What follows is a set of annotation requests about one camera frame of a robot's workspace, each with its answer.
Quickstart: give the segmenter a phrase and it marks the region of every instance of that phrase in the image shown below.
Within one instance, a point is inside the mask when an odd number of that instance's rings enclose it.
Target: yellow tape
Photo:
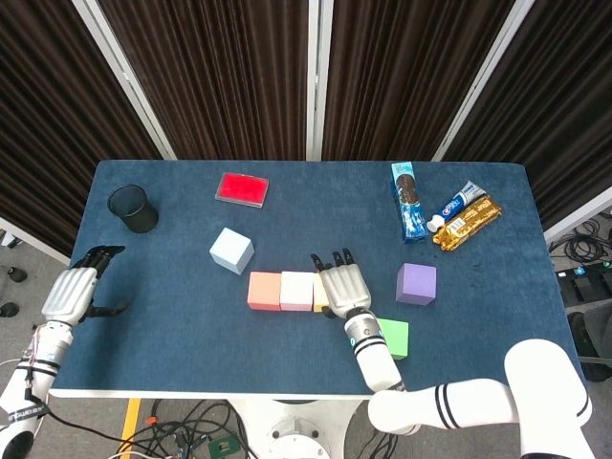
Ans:
[[[141,399],[130,399],[125,411],[125,422],[123,422],[123,434],[121,438],[127,440],[136,433],[136,425],[138,424],[138,413],[141,410]],[[126,451],[131,451],[132,447],[126,447]],[[133,457],[130,454],[123,454],[120,459],[130,459]]]

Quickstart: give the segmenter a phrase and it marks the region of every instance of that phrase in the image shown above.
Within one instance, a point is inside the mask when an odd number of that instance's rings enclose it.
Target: yellow cube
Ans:
[[[319,273],[315,274],[315,279],[313,283],[313,311],[315,313],[322,312],[321,309],[323,306],[329,306],[329,300],[327,299],[327,294],[325,293],[325,287],[323,287],[323,280],[321,279],[321,275]]]

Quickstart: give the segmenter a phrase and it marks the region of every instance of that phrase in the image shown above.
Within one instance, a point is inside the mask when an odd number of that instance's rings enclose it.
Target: gold wrapper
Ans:
[[[469,237],[501,215],[501,207],[484,196],[470,204],[433,236],[433,242],[443,251],[454,251]]]

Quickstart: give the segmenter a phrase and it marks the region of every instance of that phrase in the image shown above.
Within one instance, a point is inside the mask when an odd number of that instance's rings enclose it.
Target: blue table mat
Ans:
[[[379,317],[410,323],[398,367],[409,389],[472,378],[503,383],[504,356],[524,339],[558,343],[579,374],[551,259],[525,170],[517,164],[414,163],[428,218],[467,180],[504,214],[456,251],[405,245],[390,193],[390,163],[102,162],[73,262],[97,245],[124,245],[95,293],[98,306],[131,301],[118,317],[89,318],[55,388],[264,394],[370,394],[343,321],[313,313],[265,313],[247,303],[250,271],[313,271],[348,247]],[[226,171],[270,180],[263,208],[216,201]],[[159,210],[156,228],[130,232],[106,207],[123,184],[142,186]],[[228,227],[255,254],[242,275],[208,250]],[[428,306],[395,301],[403,263],[437,268]]]

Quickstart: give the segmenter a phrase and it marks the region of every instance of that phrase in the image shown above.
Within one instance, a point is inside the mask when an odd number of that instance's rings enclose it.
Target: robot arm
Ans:
[[[0,407],[9,413],[9,425],[0,426],[1,459],[21,459],[30,452],[34,433],[48,412],[47,394],[73,342],[72,328],[87,317],[114,316],[127,307],[97,308],[92,303],[98,279],[123,249],[95,247],[55,281],[42,308],[47,321],[35,330],[0,396]]]
[[[342,249],[342,254],[343,258],[338,251],[333,252],[335,267],[329,263],[324,265],[315,253],[311,255],[329,299],[329,308],[323,308],[323,313],[328,317],[346,320],[344,332],[349,338],[365,383],[372,391],[405,390],[402,376],[386,347],[379,322],[369,311],[372,299],[360,267],[348,249]]]
[[[368,415],[378,430],[410,434],[412,427],[462,428],[518,423],[521,457],[594,458],[580,430],[592,405],[563,350],[543,339],[521,341],[505,359],[510,387],[471,380],[416,392],[377,392]]]

